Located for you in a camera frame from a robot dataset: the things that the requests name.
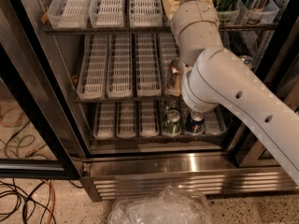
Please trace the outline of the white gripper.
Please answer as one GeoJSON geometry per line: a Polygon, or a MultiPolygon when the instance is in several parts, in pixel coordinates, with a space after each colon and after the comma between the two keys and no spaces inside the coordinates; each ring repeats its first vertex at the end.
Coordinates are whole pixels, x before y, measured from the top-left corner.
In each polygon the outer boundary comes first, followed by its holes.
{"type": "Polygon", "coordinates": [[[219,32],[217,10],[208,3],[213,0],[184,1],[163,0],[165,15],[171,21],[171,31],[177,41],[187,37],[184,32],[198,32],[200,35],[215,35],[219,32]]]}

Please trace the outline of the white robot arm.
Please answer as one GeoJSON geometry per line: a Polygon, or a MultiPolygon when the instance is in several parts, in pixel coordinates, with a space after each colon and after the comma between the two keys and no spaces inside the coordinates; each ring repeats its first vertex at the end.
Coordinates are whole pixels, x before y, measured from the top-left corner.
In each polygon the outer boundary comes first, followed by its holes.
{"type": "Polygon", "coordinates": [[[180,51],[185,104],[201,113],[226,107],[299,184],[299,116],[223,46],[212,0],[163,0],[163,7],[180,51]]]}

